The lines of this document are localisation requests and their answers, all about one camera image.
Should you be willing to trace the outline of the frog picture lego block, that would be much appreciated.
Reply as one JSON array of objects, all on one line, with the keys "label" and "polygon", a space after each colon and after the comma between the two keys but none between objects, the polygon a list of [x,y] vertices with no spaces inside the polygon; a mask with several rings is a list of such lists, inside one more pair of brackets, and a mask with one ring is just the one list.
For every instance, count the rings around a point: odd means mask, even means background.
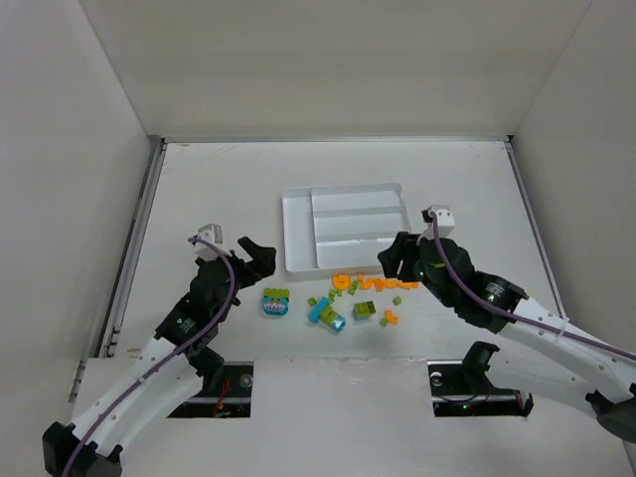
[{"label": "frog picture lego block", "polygon": [[267,316],[284,316],[289,311],[290,292],[283,288],[265,288],[261,308]]}]

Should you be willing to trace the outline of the teal green lego stack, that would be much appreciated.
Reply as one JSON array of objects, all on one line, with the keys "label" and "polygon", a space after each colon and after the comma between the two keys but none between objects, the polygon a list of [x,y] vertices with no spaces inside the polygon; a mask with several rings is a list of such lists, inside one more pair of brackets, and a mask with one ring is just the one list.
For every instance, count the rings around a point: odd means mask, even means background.
[{"label": "teal green lego stack", "polygon": [[356,322],[371,319],[377,313],[377,308],[373,301],[364,301],[354,304],[353,317]]}]

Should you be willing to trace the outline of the long teal lego brick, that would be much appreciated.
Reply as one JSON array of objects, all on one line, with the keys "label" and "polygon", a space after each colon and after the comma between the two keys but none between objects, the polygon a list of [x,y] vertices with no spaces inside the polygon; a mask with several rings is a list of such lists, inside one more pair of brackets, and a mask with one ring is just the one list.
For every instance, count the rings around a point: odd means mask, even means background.
[{"label": "long teal lego brick", "polygon": [[308,314],[308,320],[311,323],[318,323],[321,320],[321,317],[325,313],[328,313],[330,309],[330,299],[328,297],[322,297],[313,305],[311,311]]}]

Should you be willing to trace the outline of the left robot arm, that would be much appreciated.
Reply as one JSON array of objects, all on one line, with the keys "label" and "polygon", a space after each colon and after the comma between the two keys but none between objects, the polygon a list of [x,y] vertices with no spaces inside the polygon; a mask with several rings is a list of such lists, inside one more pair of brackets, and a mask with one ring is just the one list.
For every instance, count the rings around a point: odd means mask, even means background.
[{"label": "left robot arm", "polygon": [[242,259],[204,234],[189,239],[197,273],[137,360],[91,407],[42,437],[51,476],[119,476],[127,453],[179,405],[219,382],[224,359],[209,344],[239,305],[238,294],[275,271],[276,251],[242,237]]}]

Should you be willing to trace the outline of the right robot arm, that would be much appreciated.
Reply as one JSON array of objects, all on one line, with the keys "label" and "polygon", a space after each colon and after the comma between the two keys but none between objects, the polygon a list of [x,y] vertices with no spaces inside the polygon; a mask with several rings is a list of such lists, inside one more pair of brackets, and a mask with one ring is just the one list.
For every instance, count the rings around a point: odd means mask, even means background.
[{"label": "right robot arm", "polygon": [[537,394],[635,440],[635,355],[584,333],[513,282],[476,269],[466,249],[429,230],[397,234],[378,260],[387,278],[418,282],[465,323],[520,343],[548,360],[516,357],[496,344],[474,343],[460,365],[476,395],[491,390]]}]

